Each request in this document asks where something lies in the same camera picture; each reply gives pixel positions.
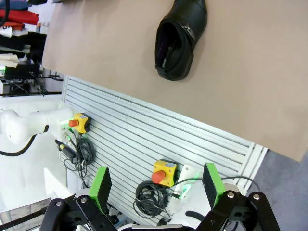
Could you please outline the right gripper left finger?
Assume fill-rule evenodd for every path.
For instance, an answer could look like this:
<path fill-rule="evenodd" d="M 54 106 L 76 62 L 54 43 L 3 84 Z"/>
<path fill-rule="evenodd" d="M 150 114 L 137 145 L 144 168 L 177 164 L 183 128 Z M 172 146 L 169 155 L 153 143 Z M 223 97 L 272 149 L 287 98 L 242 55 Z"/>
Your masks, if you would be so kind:
<path fill-rule="evenodd" d="M 106 215 L 112 182 L 108 167 L 99 167 L 88 192 L 50 201 L 42 220 L 43 231 L 76 231 L 88 225 L 92 231 L 112 231 Z"/>

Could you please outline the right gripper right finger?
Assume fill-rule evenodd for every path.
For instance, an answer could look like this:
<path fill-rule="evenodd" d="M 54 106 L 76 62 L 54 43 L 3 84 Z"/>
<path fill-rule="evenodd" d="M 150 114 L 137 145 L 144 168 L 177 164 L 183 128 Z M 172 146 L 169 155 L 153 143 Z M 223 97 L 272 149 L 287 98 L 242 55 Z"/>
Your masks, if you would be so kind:
<path fill-rule="evenodd" d="M 226 190 L 216 167 L 205 163 L 202 183 L 211 210 L 196 228 L 197 231 L 222 231 L 228 222 L 242 224 L 246 231 L 279 231 L 280 227 L 262 192 L 248 196 Z"/>

